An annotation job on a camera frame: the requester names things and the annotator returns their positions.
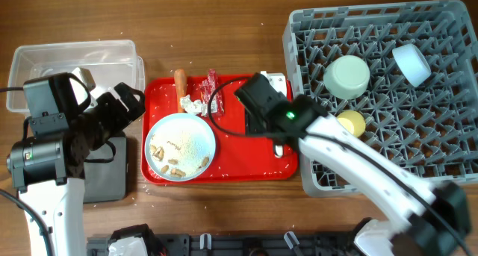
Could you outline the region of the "light blue plate with rice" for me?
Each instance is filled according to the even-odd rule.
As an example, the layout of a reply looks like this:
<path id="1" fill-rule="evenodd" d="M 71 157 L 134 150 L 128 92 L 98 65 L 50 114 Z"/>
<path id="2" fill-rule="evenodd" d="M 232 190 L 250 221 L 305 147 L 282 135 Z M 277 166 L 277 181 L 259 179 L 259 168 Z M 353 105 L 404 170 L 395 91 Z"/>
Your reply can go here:
<path id="1" fill-rule="evenodd" d="M 146 135 L 144 155 L 152 173 L 172 182 L 198 178 L 216 154 L 216 137 L 198 116 L 174 113 L 156 122 Z"/>

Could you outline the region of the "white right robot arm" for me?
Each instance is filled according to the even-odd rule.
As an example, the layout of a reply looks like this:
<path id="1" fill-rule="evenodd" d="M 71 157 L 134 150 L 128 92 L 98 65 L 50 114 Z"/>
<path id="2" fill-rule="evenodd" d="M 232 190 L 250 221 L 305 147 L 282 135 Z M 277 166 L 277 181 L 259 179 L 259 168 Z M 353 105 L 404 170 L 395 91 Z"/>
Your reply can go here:
<path id="1" fill-rule="evenodd" d="M 464 190 L 419 178 L 354 137 L 308 96 L 289 101 L 266 77 L 254 74 L 235 96 L 265 128 L 266 137 L 287 143 L 339 174 L 385 215 L 358 230 L 353 243 L 365 255 L 452 255 L 465 243 L 471 216 Z"/>

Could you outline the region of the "red snack wrapper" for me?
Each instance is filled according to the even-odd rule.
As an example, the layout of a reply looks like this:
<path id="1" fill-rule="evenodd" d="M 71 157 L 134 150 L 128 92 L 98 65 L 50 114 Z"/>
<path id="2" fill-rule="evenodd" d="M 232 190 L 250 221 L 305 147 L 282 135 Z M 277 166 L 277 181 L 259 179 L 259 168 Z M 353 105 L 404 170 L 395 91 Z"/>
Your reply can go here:
<path id="1" fill-rule="evenodd" d="M 225 114 L 223 108 L 223 94 L 221 91 L 217 92 L 214 97 L 212 93 L 219 86 L 217 73 L 214 69 L 209 69 L 207 78 L 202 81 L 199 88 L 201 90 L 201 97 L 203 102 L 202 115 L 208 114 L 208 103 L 211 101 L 211 113 L 213 116 L 223 116 Z"/>

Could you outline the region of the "white plastic spoon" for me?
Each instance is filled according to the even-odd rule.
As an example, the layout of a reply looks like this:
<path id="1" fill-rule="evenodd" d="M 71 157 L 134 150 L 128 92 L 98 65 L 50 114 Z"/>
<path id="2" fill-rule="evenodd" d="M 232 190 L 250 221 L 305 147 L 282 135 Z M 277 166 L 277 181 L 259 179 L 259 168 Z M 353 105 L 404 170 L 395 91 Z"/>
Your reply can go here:
<path id="1" fill-rule="evenodd" d="M 274 145 L 273 146 L 273 153 L 274 153 L 275 157 L 277 157 L 277 158 L 283 157 L 283 155 L 284 155 L 283 146 Z"/>

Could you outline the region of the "yellow cup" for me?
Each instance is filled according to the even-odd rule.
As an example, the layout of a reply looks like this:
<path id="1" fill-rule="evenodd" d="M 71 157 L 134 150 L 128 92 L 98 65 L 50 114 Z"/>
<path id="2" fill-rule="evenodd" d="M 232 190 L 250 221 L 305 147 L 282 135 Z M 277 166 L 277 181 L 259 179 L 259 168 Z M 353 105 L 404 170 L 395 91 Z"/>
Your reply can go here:
<path id="1" fill-rule="evenodd" d="M 355 137 L 360 137 L 365 132 L 365 119 L 357 111 L 345 110 L 337 116 L 337 120 Z"/>

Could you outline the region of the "pale green bowl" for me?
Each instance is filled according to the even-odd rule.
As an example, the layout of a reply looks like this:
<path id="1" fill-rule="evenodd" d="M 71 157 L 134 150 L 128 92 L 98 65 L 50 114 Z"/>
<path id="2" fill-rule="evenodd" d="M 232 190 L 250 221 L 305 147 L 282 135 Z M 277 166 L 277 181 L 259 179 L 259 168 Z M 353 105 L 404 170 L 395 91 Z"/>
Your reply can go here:
<path id="1" fill-rule="evenodd" d="M 345 55 L 334 60 L 326 67 L 323 82 L 333 96 L 344 99 L 356 99 L 367 90 L 370 69 L 360 57 Z"/>

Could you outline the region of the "white tissue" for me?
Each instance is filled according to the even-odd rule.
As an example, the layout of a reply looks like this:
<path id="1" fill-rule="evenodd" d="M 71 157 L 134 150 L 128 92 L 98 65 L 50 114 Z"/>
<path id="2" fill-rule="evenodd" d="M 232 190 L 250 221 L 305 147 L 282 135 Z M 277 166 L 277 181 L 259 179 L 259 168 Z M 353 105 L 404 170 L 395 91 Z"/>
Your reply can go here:
<path id="1" fill-rule="evenodd" d="M 181 108 L 189 114 L 192 115 L 200 115 L 206 116 L 207 115 L 207 104 L 202 102 L 201 100 L 197 99 L 192 101 L 189 95 L 181 97 L 179 100 Z"/>

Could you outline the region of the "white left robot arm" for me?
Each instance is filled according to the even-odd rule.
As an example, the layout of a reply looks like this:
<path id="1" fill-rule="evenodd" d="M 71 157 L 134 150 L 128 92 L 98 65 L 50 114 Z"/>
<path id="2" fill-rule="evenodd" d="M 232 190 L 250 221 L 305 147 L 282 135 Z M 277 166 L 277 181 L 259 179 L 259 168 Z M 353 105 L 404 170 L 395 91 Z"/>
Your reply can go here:
<path id="1" fill-rule="evenodd" d="M 30 116 L 25 134 L 7 156 L 15 196 L 1 194 L 25 211 L 33 255 L 85 255 L 84 164 L 89 154 L 145 112 L 145 95 L 121 82 L 116 94 L 78 102 L 63 72 L 26 81 L 22 90 Z"/>

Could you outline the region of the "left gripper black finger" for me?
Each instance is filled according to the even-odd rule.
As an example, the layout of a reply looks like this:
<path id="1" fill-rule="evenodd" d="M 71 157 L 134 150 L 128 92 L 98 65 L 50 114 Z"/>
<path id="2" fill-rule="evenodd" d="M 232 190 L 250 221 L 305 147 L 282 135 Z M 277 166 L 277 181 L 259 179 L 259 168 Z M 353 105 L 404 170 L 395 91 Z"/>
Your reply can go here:
<path id="1" fill-rule="evenodd" d="M 141 91 L 127 92 L 120 99 L 111 93 L 104 93 L 97 98 L 97 103 L 112 122 L 133 122 L 146 111 L 145 96 Z"/>
<path id="2" fill-rule="evenodd" d="M 142 91 L 136 90 L 123 82 L 118 83 L 118 85 L 114 87 L 114 90 L 117 92 L 123 103 L 145 102 L 145 95 Z"/>

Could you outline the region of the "light blue bowl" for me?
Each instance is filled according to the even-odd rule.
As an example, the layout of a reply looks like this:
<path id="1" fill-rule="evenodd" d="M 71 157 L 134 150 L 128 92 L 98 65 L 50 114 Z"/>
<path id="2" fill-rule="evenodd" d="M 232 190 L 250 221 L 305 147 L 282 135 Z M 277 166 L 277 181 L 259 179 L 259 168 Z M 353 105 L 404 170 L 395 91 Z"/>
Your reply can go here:
<path id="1" fill-rule="evenodd" d="M 400 71 L 413 87 L 419 87 L 432 74 L 426 58 L 413 44 L 393 49 L 392 55 Z"/>

